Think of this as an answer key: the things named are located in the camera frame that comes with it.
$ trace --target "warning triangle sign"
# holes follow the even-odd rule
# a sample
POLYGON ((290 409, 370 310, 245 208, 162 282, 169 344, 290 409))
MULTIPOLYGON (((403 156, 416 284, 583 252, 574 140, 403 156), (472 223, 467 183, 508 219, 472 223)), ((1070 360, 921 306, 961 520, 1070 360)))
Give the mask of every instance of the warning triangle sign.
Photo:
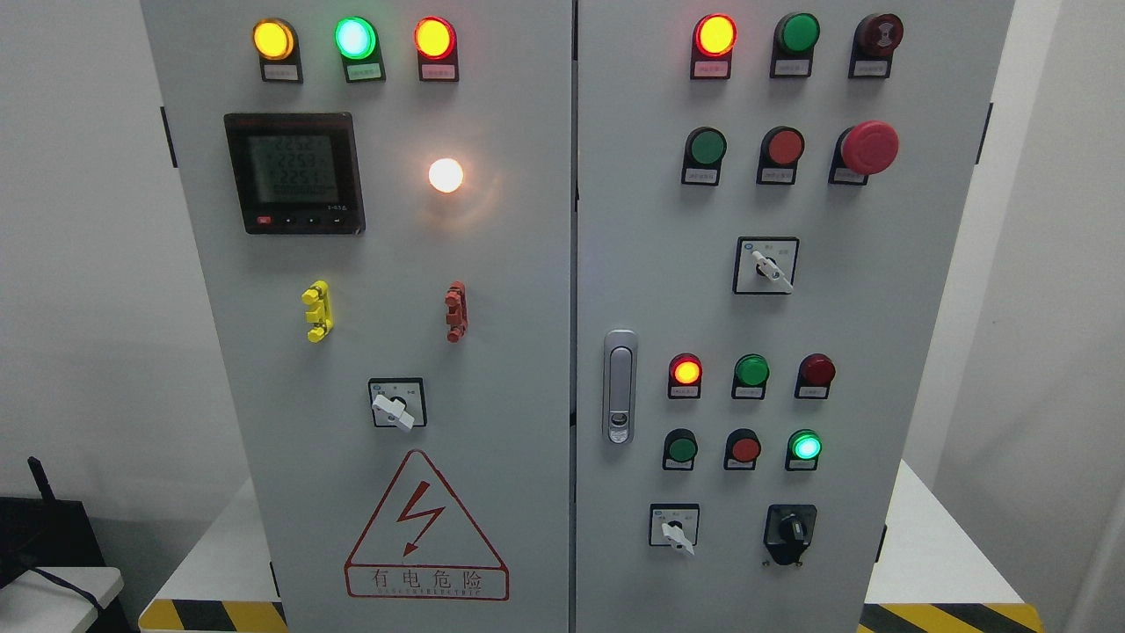
POLYGON ((507 566, 422 451, 411 451, 344 564, 353 598, 506 600, 507 566))

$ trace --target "electrical control cabinet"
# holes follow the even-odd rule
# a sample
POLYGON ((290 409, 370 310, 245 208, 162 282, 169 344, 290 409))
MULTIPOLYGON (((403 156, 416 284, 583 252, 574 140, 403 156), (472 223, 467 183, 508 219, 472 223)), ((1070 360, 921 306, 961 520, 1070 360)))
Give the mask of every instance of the electrical control cabinet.
POLYGON ((289 630, 567 631, 572 2, 143 9, 289 630))
POLYGON ((142 0, 290 630, 852 633, 1011 4, 142 0))
POLYGON ((578 4, 575 630, 853 633, 1012 3, 578 4))

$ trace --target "red indicator light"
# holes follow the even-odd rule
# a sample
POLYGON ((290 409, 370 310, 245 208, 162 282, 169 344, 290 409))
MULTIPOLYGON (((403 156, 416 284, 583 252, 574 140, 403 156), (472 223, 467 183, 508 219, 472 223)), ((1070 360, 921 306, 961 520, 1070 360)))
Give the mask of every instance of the red indicator light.
POLYGON ((443 60, 457 46, 457 31, 443 18, 429 16, 418 20, 414 27, 414 45, 423 57, 443 60))
POLYGON ((801 363, 801 378, 812 387, 828 387, 836 378, 836 365, 824 354, 813 354, 801 363))
POLYGON ((695 47, 709 57, 721 57, 735 47, 738 28, 730 16, 711 13, 695 25, 695 47))
POLYGON ((699 382, 703 376, 703 367, 700 365, 700 360, 695 355, 681 354, 672 360, 669 372, 672 380, 682 386, 688 386, 699 382))

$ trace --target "white wall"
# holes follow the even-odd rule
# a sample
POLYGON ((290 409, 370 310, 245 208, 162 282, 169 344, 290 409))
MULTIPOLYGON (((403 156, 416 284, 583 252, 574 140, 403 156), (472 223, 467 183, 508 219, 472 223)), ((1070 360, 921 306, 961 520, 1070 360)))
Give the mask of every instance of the white wall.
POLYGON ((933 488, 1062 0, 1016 0, 903 459, 933 488))
POLYGON ((1123 20, 1062 3, 934 488, 1048 631, 1125 629, 1123 20))
POLYGON ((0 495, 43 460, 135 617, 245 459, 140 7, 0 16, 0 495))

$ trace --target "lcd display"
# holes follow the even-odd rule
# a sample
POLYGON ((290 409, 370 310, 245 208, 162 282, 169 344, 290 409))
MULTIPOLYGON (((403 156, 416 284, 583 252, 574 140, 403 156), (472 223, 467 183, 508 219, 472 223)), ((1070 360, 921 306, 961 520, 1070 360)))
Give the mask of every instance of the lcd display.
POLYGON ((246 141, 260 201, 340 201, 328 136, 250 136, 246 141))

